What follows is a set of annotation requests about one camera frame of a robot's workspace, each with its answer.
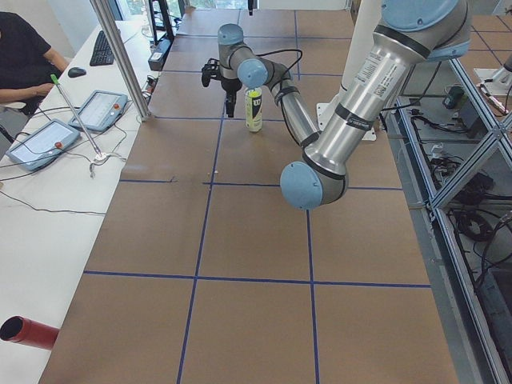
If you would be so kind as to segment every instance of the computer mouse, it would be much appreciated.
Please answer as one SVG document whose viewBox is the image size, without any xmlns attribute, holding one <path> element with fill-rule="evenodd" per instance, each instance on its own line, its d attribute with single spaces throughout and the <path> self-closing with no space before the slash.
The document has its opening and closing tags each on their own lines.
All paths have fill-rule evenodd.
<svg viewBox="0 0 512 384">
<path fill-rule="evenodd" d="M 67 71 L 67 75 L 70 78 L 77 78 L 78 76 L 83 76 L 86 73 L 86 70 L 84 70 L 83 68 L 78 68 L 77 66 L 74 66 L 73 68 L 70 68 L 70 70 Z"/>
</svg>

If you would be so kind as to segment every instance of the red cylinder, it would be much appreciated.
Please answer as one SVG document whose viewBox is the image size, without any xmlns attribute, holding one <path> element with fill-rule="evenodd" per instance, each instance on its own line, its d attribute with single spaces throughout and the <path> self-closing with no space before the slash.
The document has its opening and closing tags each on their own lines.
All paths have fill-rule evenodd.
<svg viewBox="0 0 512 384">
<path fill-rule="evenodd" d="M 16 342 L 26 346 L 36 346 L 51 350 L 59 329 L 35 322 L 29 318 L 14 316 L 3 323 L 0 338 L 5 342 Z"/>
</svg>

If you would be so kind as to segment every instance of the black keyboard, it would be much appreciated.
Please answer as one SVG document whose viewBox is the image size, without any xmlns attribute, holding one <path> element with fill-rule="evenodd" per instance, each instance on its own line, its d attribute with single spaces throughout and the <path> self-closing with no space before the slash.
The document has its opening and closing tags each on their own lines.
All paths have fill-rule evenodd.
<svg viewBox="0 0 512 384">
<path fill-rule="evenodd" d="M 108 66 L 114 62 L 114 54 L 106 40 L 105 32 L 99 31 L 94 44 L 93 55 L 90 58 L 90 66 Z"/>
</svg>

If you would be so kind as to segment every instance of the blue joint cap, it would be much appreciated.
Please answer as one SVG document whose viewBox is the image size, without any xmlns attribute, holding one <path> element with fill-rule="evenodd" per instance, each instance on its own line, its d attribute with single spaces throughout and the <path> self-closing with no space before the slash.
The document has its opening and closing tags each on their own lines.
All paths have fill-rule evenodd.
<svg viewBox="0 0 512 384">
<path fill-rule="evenodd" d="M 470 41 L 457 44 L 456 46 L 447 46 L 438 50 L 433 50 L 427 58 L 428 62 L 440 62 L 442 60 L 450 60 L 452 58 L 460 58 L 470 48 Z"/>
<path fill-rule="evenodd" d="M 269 73 L 258 59 L 248 58 L 238 66 L 237 76 L 247 88 L 257 88 L 265 84 Z"/>
<path fill-rule="evenodd" d="M 221 46 L 243 42 L 243 29 L 236 24 L 224 24 L 218 29 L 217 41 Z"/>
<path fill-rule="evenodd" d="M 443 20 L 457 3 L 458 0 L 382 0 L 382 18 L 399 32 L 415 32 Z"/>
<path fill-rule="evenodd" d="M 289 204 L 300 210 L 312 210 L 322 203 L 322 183 L 304 162 L 292 162 L 282 170 L 281 192 Z"/>
</svg>

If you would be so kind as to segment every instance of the tablet device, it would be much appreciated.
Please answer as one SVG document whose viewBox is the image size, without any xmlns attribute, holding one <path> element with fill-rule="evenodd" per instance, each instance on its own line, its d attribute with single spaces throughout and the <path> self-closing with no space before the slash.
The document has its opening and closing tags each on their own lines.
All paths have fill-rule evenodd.
<svg viewBox="0 0 512 384">
<path fill-rule="evenodd" d="M 75 128 L 54 119 L 13 146 L 6 155 L 26 170 L 38 170 L 55 160 L 79 136 Z"/>
<path fill-rule="evenodd" d="M 96 90 L 80 107 L 78 116 L 88 130 L 101 133 L 116 122 L 127 102 L 128 97 L 125 94 Z M 82 130 L 75 118 L 72 118 L 68 124 Z"/>
</svg>

